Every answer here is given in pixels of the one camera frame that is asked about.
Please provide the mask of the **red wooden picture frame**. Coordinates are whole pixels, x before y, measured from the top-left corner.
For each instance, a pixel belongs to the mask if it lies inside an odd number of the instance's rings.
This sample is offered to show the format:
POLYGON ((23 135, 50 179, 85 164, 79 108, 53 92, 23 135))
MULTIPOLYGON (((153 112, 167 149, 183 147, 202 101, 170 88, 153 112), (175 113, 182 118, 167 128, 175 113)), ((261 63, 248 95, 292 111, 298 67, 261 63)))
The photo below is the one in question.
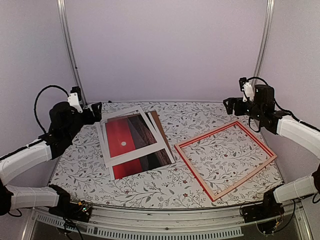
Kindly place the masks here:
POLYGON ((209 130, 174 147, 212 202, 237 189, 277 157, 240 121, 209 130))

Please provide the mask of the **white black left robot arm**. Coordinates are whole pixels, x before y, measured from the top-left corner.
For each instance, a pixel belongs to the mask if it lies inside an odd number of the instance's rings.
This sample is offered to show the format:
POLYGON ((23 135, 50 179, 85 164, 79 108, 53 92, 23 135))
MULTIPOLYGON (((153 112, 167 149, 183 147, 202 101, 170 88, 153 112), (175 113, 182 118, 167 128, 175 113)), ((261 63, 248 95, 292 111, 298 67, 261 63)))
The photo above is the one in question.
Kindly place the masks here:
POLYGON ((71 217, 78 211, 68 192, 57 185, 16 187, 10 181, 27 170, 62 156, 83 126, 102 119, 102 103, 76 109, 67 101, 59 102, 49 111, 47 133, 0 158, 0 214, 20 208, 48 207, 51 214, 71 217))

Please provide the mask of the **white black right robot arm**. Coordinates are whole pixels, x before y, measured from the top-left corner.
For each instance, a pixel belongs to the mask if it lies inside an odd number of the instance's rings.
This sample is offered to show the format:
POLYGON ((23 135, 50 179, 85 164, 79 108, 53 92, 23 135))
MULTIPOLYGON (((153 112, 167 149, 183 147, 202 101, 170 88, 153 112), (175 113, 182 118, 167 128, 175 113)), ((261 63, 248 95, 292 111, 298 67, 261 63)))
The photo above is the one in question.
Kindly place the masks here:
MULTIPOLYGON (((265 128, 269 132, 287 138, 307 149, 317 158, 320 157, 320 132, 293 118, 285 110, 275 110, 275 90, 269 85, 258 84, 252 88, 250 83, 241 87, 243 97, 229 97, 223 105, 229 115, 248 116, 259 122, 258 130, 265 128)), ((265 194, 270 198, 259 206, 262 218, 269 218, 278 210, 278 204, 320 192, 320 170, 276 187, 265 194)))

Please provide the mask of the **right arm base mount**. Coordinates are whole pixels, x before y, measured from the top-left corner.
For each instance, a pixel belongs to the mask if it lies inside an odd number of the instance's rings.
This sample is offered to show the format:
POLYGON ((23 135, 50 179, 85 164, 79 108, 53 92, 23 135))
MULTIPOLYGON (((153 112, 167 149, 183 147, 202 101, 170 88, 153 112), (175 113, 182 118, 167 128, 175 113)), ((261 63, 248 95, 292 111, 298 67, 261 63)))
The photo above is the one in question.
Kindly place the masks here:
POLYGON ((243 217, 245 223, 280 216, 279 220, 272 220, 270 222, 263 222, 256 225, 257 229, 265 236, 273 235, 284 230, 291 223, 296 211, 296 202, 292 199, 292 214, 287 223, 283 224, 285 210, 283 204, 276 201, 274 192, 275 188, 266 191, 263 194, 262 203, 256 204, 254 202, 249 202, 251 205, 248 206, 243 206, 244 204, 242 203, 239 207, 239 214, 243 217))

